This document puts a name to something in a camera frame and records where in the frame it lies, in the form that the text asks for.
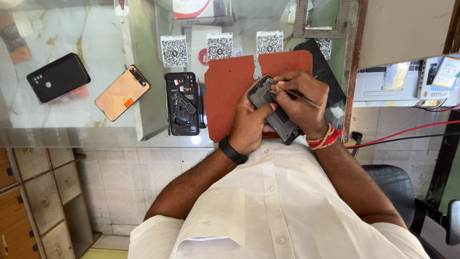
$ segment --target shirt pocket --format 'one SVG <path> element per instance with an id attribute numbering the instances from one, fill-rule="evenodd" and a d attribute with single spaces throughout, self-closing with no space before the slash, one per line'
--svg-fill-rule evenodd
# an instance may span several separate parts
<path id="1" fill-rule="evenodd" d="M 230 238 L 245 246 L 245 195 L 244 188 L 213 188 L 204 192 L 185 219 L 172 251 L 177 251 L 184 240 Z"/>

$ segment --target laptop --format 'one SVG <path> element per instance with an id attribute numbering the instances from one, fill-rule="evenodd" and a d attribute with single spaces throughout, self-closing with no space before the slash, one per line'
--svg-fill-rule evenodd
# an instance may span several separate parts
<path id="1" fill-rule="evenodd" d="M 395 90 L 383 88 L 385 81 L 388 81 L 387 74 L 390 74 L 390 70 L 397 69 L 399 64 L 358 70 L 353 101 L 418 100 L 417 86 L 423 60 L 407 63 L 407 77 L 402 80 L 403 85 Z"/>

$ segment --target tweezers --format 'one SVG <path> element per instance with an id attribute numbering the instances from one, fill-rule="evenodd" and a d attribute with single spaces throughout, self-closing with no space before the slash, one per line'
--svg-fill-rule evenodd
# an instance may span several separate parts
<path id="1" fill-rule="evenodd" d="M 270 81 L 272 84 L 277 84 L 277 83 L 278 83 L 277 81 L 271 79 L 270 77 L 267 77 L 267 80 Z M 294 93 L 294 92 L 291 91 L 291 90 L 286 89 L 286 91 L 287 91 L 288 93 L 294 95 L 295 97 L 298 97 L 298 98 L 302 99 L 304 102 L 306 102 L 306 103 L 308 103 L 308 104 L 310 104 L 310 105 L 313 105 L 313 106 L 316 107 L 316 108 L 321 108 L 321 105 L 319 105 L 317 102 L 315 102 L 315 101 L 313 101 L 313 100 L 310 100 L 310 99 L 308 99 L 308 98 L 306 98 L 306 97 L 300 96 L 300 95 Z"/>

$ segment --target photo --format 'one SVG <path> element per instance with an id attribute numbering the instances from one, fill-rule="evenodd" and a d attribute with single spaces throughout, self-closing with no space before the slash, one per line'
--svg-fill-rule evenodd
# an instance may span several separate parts
<path id="1" fill-rule="evenodd" d="M 129 16 L 128 0 L 114 0 L 115 15 Z"/>

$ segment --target hand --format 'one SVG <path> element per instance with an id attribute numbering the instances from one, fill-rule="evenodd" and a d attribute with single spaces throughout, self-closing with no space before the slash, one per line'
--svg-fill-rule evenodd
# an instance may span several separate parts
<path id="1" fill-rule="evenodd" d="M 265 118 L 272 114 L 276 103 L 261 106 L 256 110 L 255 106 L 247 98 L 247 93 L 261 79 L 255 81 L 243 94 L 243 98 L 236 105 L 233 130 L 228 140 L 230 146 L 242 155 L 249 155 L 260 146 L 262 132 L 273 131 L 269 124 L 264 124 Z"/>
<path id="2" fill-rule="evenodd" d="M 276 102 L 303 130 L 307 139 L 323 138 L 328 130 L 324 110 L 328 100 L 329 86 L 300 70 L 284 73 L 273 80 L 278 81 L 276 85 L 271 86 L 273 93 L 276 94 Z M 286 89 L 299 91 L 308 99 L 317 102 L 321 108 L 311 106 L 300 98 L 291 98 L 291 95 L 285 91 Z"/>

